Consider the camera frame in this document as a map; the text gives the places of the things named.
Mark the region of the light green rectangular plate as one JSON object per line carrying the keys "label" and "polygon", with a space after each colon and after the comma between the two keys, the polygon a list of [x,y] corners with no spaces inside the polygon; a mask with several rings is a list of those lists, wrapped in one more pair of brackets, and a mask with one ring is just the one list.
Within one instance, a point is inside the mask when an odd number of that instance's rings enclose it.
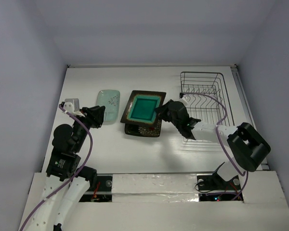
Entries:
{"label": "light green rectangular plate", "polygon": [[119,113],[120,92],[118,90],[99,91],[96,105],[105,106],[103,124],[112,124],[116,122]]}

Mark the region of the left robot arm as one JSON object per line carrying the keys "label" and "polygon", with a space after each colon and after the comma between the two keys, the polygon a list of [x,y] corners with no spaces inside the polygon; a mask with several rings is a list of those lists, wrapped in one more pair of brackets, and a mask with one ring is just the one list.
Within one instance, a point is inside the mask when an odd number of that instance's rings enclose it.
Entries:
{"label": "left robot arm", "polygon": [[59,104],[59,109],[74,120],[73,125],[61,124],[53,132],[53,150],[46,169],[40,202],[20,227],[22,231],[63,231],[81,197],[97,183],[97,171],[81,163],[78,155],[91,128],[104,122],[105,106],[79,108],[77,99]]}

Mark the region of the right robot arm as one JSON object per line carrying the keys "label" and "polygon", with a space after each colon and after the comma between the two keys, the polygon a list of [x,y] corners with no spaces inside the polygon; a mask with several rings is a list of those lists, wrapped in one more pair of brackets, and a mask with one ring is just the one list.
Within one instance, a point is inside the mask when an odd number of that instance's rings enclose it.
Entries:
{"label": "right robot arm", "polygon": [[217,143],[224,151],[228,160],[203,180],[200,188],[208,184],[213,184],[215,190],[225,188],[236,176],[246,177],[256,171],[271,152],[268,142],[249,123],[227,127],[220,122],[203,122],[189,115],[182,100],[169,100],[155,112],[158,118],[172,123],[184,138]]}

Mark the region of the white foam front panel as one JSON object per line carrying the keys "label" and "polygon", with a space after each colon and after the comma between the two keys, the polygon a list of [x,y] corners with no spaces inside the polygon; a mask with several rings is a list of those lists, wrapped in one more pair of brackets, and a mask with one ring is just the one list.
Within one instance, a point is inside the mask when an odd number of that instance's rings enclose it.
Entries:
{"label": "white foam front panel", "polygon": [[289,231],[289,207],[273,171],[249,175],[241,201],[200,201],[194,174],[116,174],[111,202],[79,202],[88,183],[77,180],[47,200],[26,231]]}

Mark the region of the aluminium side rail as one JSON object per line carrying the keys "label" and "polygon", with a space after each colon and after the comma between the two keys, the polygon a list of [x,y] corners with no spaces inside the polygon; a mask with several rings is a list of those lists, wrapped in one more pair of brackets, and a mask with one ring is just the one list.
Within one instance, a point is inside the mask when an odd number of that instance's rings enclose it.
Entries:
{"label": "aluminium side rail", "polygon": [[[239,93],[239,97],[240,97],[240,100],[241,100],[241,103],[243,106],[243,110],[244,110],[244,114],[245,114],[245,117],[247,119],[247,122],[250,123],[255,129],[257,129],[255,122],[254,122],[254,119],[253,119],[253,116],[252,116],[252,112],[251,112],[251,109],[249,106],[248,99],[247,99],[246,94],[245,94],[245,90],[243,88],[243,84],[242,84],[242,81],[241,81],[241,78],[239,75],[239,69],[238,69],[238,66],[236,64],[231,66],[231,72],[232,72],[232,75],[233,75],[233,78],[234,78],[234,81],[236,84],[237,91]],[[270,167],[269,167],[267,159],[266,159],[267,156],[268,156],[268,154],[265,156],[265,158],[263,159],[261,164],[258,166],[257,171],[259,171],[259,170],[270,171]]]}

